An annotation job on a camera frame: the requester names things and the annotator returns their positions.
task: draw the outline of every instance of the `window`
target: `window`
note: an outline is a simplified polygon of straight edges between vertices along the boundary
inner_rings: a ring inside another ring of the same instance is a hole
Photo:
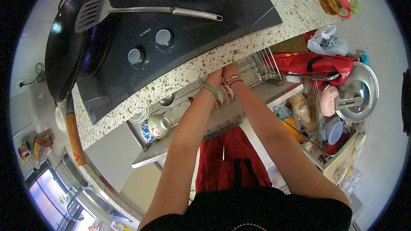
[[[27,180],[31,185],[29,192],[33,197],[44,219],[56,231],[87,230],[95,217],[74,201],[69,210],[74,218],[83,217],[84,220],[75,222],[66,213],[66,204],[59,202],[59,196],[68,193],[68,190],[59,180],[48,162],[45,162],[37,173],[33,173]]]

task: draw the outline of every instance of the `hand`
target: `hand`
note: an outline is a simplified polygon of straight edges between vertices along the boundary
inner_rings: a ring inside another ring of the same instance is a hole
[[[207,76],[207,80],[205,81],[208,85],[212,86],[214,89],[221,84],[222,77],[221,73],[223,72],[223,68],[213,71]]]
[[[238,75],[238,63],[234,62],[223,68],[223,78],[227,81],[231,76]]]

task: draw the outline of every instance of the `spatula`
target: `spatula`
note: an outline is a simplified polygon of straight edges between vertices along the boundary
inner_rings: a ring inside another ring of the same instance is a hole
[[[197,18],[205,18],[214,21],[222,21],[223,17],[213,13],[196,11],[179,7],[162,7],[162,6],[144,6],[129,8],[113,8],[110,0],[90,0],[85,3],[77,15],[74,31],[80,33],[95,26],[103,21],[109,13],[127,13],[127,12],[163,12],[172,13],[173,15],[184,15]]]

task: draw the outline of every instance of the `person's arm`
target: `person's arm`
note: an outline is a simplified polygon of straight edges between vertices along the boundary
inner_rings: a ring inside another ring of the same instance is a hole
[[[222,69],[219,69],[209,74],[206,83],[216,89],[222,81],[221,73]],[[214,99],[215,96],[210,90],[201,88],[179,121],[153,200],[138,230],[163,215],[185,213],[198,147],[206,131]]]
[[[236,62],[224,67],[225,80],[235,74],[238,74]],[[251,127],[275,163],[290,192],[307,197],[332,198],[349,205],[345,194],[311,163],[280,119],[239,80],[240,78],[231,79],[230,87],[240,100]]]

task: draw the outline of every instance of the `gas stove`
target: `gas stove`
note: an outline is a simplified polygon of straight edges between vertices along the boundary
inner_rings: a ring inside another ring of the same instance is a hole
[[[270,0],[110,0],[115,8],[181,7],[223,21],[170,13],[111,13],[110,48],[96,74],[77,85],[92,123],[184,62],[224,43],[282,23]]]

